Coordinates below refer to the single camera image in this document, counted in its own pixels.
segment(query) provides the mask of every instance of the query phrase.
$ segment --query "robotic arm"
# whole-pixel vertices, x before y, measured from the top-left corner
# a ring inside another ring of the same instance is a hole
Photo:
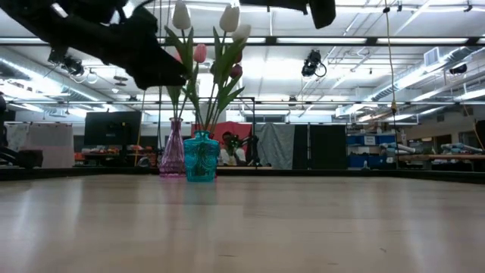
[[[140,89],[185,84],[185,67],[158,44],[157,18],[143,5],[130,17],[128,0],[0,0],[10,17],[54,50],[74,48],[122,67]],[[110,23],[118,13],[119,23]]]

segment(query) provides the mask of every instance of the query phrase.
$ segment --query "turquoise vase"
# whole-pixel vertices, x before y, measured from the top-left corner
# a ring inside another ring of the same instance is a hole
[[[189,182],[212,182],[219,158],[219,142],[209,139],[208,131],[196,131],[196,138],[185,140],[185,169]]]

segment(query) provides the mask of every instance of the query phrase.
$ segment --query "glass vase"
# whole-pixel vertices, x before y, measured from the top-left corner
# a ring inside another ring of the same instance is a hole
[[[183,142],[187,181],[212,182],[219,158],[219,142],[210,140],[208,131],[194,134],[195,138]]]
[[[161,158],[161,176],[181,176],[185,174],[183,164],[183,140],[180,133],[180,125],[183,119],[171,118],[171,131],[165,146],[164,155]]]

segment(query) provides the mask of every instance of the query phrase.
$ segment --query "ceiling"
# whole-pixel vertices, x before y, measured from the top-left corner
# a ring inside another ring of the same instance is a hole
[[[186,1],[189,5],[195,36],[211,36],[212,27],[218,28],[218,21],[229,1]],[[455,37],[482,36],[485,34],[483,19],[485,18],[485,2],[472,0],[474,8],[463,12],[467,1],[455,0],[405,0],[403,10],[397,12],[397,1],[388,1],[393,7],[389,13],[391,36],[421,36],[421,37]],[[266,7],[241,7],[241,24],[252,25],[252,36],[386,36],[386,17],[382,9],[384,0],[336,0],[336,20],[324,29],[314,28],[311,15],[304,16],[299,11]],[[161,21],[167,22],[169,1],[157,1],[147,5],[149,11],[155,10]],[[0,38],[34,37],[17,22],[0,11]],[[50,53],[48,46],[9,46],[9,49],[23,57],[47,68],[53,68],[47,62]],[[318,81],[304,79],[301,75],[303,60],[312,49],[320,50],[327,63],[327,75]],[[423,61],[423,54],[432,47],[427,45],[413,47],[392,47],[394,74],[407,71]],[[174,49],[167,51],[174,54]],[[81,59],[85,67],[92,68],[99,79],[96,83],[82,83],[86,88],[114,100],[126,100],[130,96],[142,98],[143,91],[138,89],[123,69],[105,66],[100,60],[70,49],[75,58]],[[364,100],[365,94],[391,80],[391,67],[387,47],[364,46],[248,46],[243,52],[242,84],[246,89],[242,96],[255,97],[261,101],[288,100],[289,96],[297,96],[298,100]],[[214,50],[209,49],[209,58],[214,57]],[[467,75],[480,71],[483,65],[483,54],[473,55],[468,59]],[[67,75],[60,68],[55,71]],[[114,76],[127,77],[127,86],[118,87],[114,84]],[[464,75],[452,76],[457,80]],[[408,86],[409,93],[417,96],[445,85],[442,73],[435,73],[422,81]],[[146,93],[146,99],[157,100],[158,88],[151,88]],[[317,105],[314,109],[335,109],[337,105]]]

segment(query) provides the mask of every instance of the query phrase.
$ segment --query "gray curtain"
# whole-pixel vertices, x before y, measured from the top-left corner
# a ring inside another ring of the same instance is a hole
[[[295,125],[256,124],[259,137],[258,155],[261,163],[270,163],[275,170],[291,170],[293,167],[293,142]]]

